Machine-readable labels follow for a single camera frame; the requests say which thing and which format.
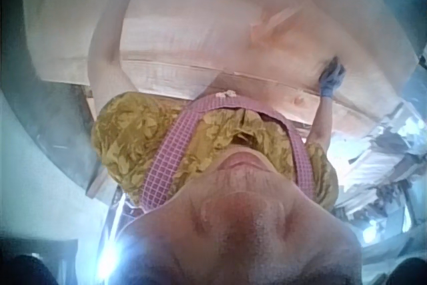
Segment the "wooden board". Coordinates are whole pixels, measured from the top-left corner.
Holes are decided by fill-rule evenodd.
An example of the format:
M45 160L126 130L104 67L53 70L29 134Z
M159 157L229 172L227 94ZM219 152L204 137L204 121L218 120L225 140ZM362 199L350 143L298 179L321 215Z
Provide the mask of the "wooden board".
M105 2L24 0L42 79L89 84L87 51ZM292 14L264 37L253 37L254 26L268 29L269 19L286 11ZM132 0L121 53L141 91L193 99L206 89L236 89L306 123L318 104L319 74L338 55L348 74L334 129L354 137L398 105L417 64L381 0Z

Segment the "yellow patterned fabric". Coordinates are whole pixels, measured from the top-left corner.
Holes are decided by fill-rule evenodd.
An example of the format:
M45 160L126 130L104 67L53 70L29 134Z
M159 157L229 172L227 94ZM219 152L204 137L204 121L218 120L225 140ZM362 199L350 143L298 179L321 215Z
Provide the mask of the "yellow patterned fabric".
M173 99L124 93L101 110L93 126L92 144L102 164L136 204L154 155L184 105ZM234 144L263 153L284 179L295 181L290 141L276 122L246 109L217 109L206 113L197 125L169 197ZM320 145L306 144L306 149L313 166L315 201L330 210L338 197L336 171Z

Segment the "nose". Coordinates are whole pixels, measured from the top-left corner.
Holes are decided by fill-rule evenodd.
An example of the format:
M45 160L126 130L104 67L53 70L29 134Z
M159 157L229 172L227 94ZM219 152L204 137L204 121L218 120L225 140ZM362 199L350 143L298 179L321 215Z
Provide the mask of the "nose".
M202 219L223 254L261 254L278 237L280 205L262 196L236 192L206 202Z

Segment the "mouth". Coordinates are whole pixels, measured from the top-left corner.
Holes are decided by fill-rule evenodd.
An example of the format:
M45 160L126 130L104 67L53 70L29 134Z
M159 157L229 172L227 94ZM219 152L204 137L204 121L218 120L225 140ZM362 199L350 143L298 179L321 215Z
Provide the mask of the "mouth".
M254 154L237 152L227 157L219 166L219 170L230 170L238 166L249 166L259 170L269 171L267 165Z

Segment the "pink gingham fabric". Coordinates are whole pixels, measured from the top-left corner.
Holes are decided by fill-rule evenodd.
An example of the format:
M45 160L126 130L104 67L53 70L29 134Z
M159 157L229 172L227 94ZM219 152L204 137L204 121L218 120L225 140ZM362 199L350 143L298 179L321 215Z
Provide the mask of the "pink gingham fabric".
M154 162L148 170L141 193L140 204L144 212L150 212L166 202L173 175L178 169L199 120L208 111L220 108L249 109L277 120L288 133L298 187L307 197L314 199L313 169L310 158L299 133L290 121L271 107L244 96L209 95L189 103L161 143Z

